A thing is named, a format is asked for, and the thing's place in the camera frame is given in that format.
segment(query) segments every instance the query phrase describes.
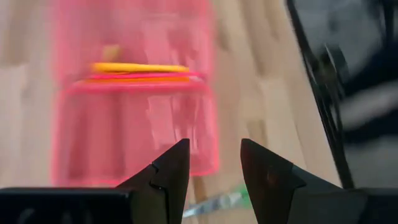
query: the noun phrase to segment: light wood surface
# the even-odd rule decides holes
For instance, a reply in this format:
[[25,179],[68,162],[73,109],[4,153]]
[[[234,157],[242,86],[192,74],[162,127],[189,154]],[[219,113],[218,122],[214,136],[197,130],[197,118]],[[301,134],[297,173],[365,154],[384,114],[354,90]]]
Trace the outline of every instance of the light wood surface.
[[[0,120],[6,121],[0,126],[0,187],[49,185],[55,93],[49,5],[31,0],[26,12],[26,1],[0,1],[5,6],[1,10],[7,11],[0,23]],[[213,4],[218,35],[212,85],[221,166],[215,175],[190,181],[188,201],[198,202],[243,183],[241,138],[251,138],[340,185],[284,2],[213,0]],[[252,210],[235,210],[184,222],[255,223],[255,218]]]

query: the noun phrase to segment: green object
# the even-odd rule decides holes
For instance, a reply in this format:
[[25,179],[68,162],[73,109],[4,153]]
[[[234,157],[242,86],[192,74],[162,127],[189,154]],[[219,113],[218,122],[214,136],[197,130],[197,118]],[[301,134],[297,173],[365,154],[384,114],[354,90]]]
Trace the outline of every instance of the green object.
[[183,218],[211,213],[230,208],[251,208],[246,185],[240,185],[232,192],[219,195],[196,205],[190,205],[183,213]]

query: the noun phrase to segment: pink plastic basket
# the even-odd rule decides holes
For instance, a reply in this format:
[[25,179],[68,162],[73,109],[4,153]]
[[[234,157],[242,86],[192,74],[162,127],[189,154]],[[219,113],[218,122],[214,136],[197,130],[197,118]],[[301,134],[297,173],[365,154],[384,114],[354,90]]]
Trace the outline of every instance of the pink plastic basket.
[[[213,30],[208,1],[55,0],[55,72],[61,90],[53,180],[57,186],[115,185],[181,138],[191,140],[191,175],[218,170]],[[190,82],[79,82],[118,44],[122,62],[186,65]],[[129,78],[182,74],[133,74]]]
[[212,99],[203,82],[73,85],[59,99],[55,184],[117,184],[182,138],[191,140],[191,175],[213,173]]
[[119,62],[184,65],[213,74],[207,0],[55,0],[55,70],[61,84],[89,75],[105,45]]

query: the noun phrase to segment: yellow pencil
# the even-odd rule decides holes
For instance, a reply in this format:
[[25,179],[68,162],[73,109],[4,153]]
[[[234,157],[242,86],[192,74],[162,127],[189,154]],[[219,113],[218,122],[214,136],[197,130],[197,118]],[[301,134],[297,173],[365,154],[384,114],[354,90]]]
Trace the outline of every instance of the yellow pencil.
[[181,65],[142,65],[136,63],[94,63],[94,72],[189,72]]

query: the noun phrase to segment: pink mesh basket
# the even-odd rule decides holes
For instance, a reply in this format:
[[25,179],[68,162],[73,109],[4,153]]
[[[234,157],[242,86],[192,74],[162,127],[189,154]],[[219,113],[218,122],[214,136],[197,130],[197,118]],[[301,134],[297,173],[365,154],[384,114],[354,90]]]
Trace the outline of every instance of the pink mesh basket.
[[[136,174],[181,138],[191,140],[191,175],[218,169],[213,95],[213,32],[207,1],[56,0],[58,94],[53,181],[114,185]],[[105,45],[122,62],[186,65],[189,82],[84,83]],[[132,74],[143,76],[182,74]]]

